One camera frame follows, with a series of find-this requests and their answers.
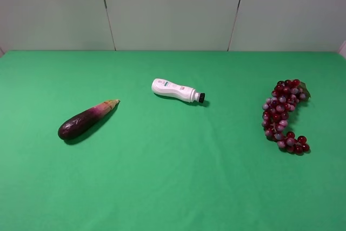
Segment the red grape bunch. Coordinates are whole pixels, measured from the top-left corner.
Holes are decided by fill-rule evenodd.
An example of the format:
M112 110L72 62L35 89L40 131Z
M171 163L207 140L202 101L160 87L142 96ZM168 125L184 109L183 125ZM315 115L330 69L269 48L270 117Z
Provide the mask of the red grape bunch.
M271 97L262 105L261 126L264 135L268 140L276 142L279 150L296 155L310 151L305 136L296 136L293 131L287 129L290 113L310 97L306 84L299 79L278 81Z

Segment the purple eggplant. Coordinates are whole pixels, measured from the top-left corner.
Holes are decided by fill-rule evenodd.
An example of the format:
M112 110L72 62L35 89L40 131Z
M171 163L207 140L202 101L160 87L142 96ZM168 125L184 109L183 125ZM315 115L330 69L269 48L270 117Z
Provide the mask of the purple eggplant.
M65 121L58 129L58 137L64 141L78 138L110 114L120 100L107 100Z

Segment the white bottle black cap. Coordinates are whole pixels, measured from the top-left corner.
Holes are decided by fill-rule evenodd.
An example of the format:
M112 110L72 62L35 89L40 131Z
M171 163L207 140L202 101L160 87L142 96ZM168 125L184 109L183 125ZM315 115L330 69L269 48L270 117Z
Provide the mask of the white bottle black cap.
M172 97L189 103L203 103L205 99L205 93L199 93L192 87L178 85L161 78L156 78L153 80L151 90L156 95Z

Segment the green table cloth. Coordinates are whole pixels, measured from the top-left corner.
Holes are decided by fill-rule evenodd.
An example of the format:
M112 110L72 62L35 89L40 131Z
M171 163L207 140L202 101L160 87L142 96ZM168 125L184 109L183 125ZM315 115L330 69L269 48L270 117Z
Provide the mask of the green table cloth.
M161 78L205 93L159 96ZM268 140L278 81L311 97ZM83 135L59 127L107 100ZM327 52L9 51L1 58L1 230L345 230L345 59Z

